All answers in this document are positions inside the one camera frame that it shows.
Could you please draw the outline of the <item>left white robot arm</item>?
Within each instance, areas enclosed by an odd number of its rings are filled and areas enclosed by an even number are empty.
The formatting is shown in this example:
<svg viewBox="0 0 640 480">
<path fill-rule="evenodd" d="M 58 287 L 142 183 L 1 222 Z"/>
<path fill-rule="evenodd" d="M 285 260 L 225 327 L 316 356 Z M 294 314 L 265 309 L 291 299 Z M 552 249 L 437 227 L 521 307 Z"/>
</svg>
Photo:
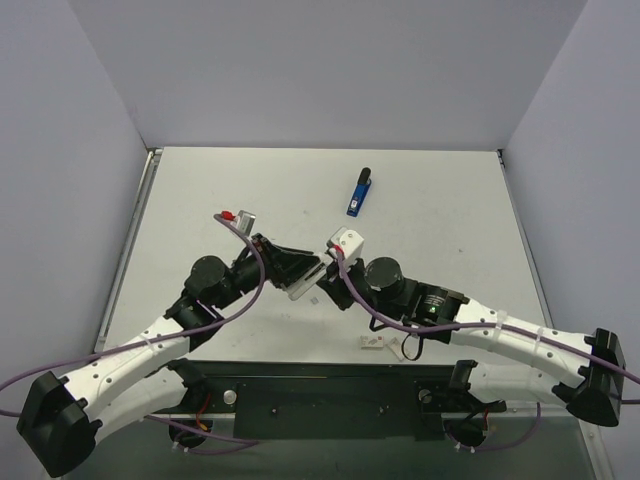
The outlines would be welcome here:
<svg viewBox="0 0 640 480">
<path fill-rule="evenodd" d="M 100 440 L 148 414 L 176 405 L 197 410 L 206 388 L 179 362 L 227 324 L 219 311 L 246 294 L 257 297 L 265 283 L 296 299 L 331 262 L 326 254 L 280 247 L 260 235 L 245 241 L 232 265 L 212 255 L 198 259 L 176 302 L 137 336 L 61 376 L 47 368 L 35 379 L 18 433 L 57 478 L 82 464 Z"/>
</svg>

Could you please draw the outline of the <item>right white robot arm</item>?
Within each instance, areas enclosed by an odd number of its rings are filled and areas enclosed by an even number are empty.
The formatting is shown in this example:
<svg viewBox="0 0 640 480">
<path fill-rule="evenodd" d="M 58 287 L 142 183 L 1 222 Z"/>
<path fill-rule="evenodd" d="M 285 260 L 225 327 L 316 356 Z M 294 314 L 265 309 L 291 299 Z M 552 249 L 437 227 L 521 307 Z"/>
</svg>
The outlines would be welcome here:
<svg viewBox="0 0 640 480">
<path fill-rule="evenodd" d="M 397 261 L 347 261 L 341 250 L 321 287 L 342 310 L 358 304 L 371 329 L 390 328 L 421 342 L 471 347 L 508 359 L 507 365 L 467 362 L 447 383 L 449 402 L 528 401 L 564 407 L 598 426 L 620 422 L 625 361 L 616 334 L 602 328 L 571 333 L 530 323 L 459 292 L 406 278 Z"/>
</svg>

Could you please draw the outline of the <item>white stapler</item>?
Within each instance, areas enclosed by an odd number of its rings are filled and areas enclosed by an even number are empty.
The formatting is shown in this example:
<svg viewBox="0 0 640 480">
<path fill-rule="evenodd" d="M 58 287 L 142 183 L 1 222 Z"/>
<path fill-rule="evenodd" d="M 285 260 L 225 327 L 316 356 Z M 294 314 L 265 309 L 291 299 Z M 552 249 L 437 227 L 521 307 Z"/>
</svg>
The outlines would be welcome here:
<svg viewBox="0 0 640 480">
<path fill-rule="evenodd" d="M 298 279 L 291 287 L 288 287 L 286 293 L 292 301 L 298 300 L 308 290 L 310 290 L 325 275 L 327 268 L 333 260 L 327 254 L 320 254 L 318 262 L 306 271 L 300 279 Z"/>
</svg>

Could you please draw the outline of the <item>blue and black stapler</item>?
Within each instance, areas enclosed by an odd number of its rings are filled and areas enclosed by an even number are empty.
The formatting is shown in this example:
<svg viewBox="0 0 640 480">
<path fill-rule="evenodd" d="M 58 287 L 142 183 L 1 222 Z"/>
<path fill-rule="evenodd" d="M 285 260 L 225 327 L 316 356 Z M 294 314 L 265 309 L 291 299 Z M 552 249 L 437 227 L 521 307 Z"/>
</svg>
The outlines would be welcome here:
<svg viewBox="0 0 640 480">
<path fill-rule="evenodd" d="M 357 217 L 371 187 L 371 169 L 364 167 L 357 179 L 353 194 L 349 201 L 346 214 L 350 217 Z"/>
</svg>

